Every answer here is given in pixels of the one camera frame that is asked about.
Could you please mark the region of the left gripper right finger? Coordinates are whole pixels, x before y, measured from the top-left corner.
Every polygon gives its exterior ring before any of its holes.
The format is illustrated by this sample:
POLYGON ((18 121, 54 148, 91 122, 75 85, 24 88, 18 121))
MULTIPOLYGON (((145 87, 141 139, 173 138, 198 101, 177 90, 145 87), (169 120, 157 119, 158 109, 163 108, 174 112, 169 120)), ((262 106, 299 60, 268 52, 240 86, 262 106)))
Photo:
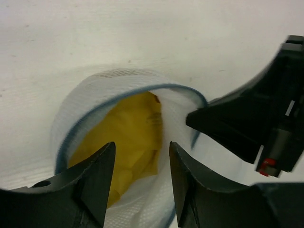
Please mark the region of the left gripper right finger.
POLYGON ((246 186, 214 172, 176 142, 169 148, 175 210, 180 228, 301 228, 301 182, 246 186))

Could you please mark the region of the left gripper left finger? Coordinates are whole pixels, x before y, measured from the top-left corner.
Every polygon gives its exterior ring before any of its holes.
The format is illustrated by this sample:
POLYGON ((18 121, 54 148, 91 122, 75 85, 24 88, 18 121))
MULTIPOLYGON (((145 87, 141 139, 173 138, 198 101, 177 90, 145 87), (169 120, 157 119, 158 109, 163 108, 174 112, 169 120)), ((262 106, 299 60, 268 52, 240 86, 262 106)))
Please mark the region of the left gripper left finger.
POLYGON ((0 191, 2 228, 102 228, 115 161, 110 142, 32 187, 0 191))

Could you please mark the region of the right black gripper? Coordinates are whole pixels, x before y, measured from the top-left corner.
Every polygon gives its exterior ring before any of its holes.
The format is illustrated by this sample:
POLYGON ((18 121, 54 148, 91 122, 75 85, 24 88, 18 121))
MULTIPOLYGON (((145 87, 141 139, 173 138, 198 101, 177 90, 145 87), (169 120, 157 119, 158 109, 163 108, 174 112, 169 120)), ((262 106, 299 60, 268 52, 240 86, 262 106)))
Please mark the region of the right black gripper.
POLYGON ((256 171, 267 177, 291 172, 304 150, 304 38, 288 36, 257 76, 189 113, 186 124, 248 163, 267 129, 256 171))

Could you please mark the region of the yellow bra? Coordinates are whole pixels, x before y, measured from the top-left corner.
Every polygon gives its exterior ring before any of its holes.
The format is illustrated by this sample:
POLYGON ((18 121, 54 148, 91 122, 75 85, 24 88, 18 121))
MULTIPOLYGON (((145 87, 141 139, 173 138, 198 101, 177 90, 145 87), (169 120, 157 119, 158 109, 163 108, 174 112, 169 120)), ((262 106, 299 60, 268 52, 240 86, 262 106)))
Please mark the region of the yellow bra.
POLYGON ((158 173, 162 147, 161 103, 150 92, 132 95, 116 106, 81 141, 69 159, 72 167, 108 142, 116 145, 108 207, 116 203, 140 178, 158 173))

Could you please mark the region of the white mesh laundry bag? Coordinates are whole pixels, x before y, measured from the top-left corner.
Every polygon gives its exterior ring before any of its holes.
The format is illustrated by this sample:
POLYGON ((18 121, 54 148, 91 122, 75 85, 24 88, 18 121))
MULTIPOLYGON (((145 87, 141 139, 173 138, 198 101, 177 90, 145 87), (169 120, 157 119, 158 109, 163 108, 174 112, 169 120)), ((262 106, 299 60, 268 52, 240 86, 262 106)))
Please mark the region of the white mesh laundry bag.
POLYGON ((51 130, 55 173, 67 168, 68 159, 84 136, 122 99, 152 92, 162 108, 162 147, 158 173, 136 181, 106 214, 106 228, 168 228, 175 216, 169 144, 194 147, 199 132, 185 123, 188 113, 207 105, 203 94, 148 69, 113 69, 83 80, 64 99, 51 130))

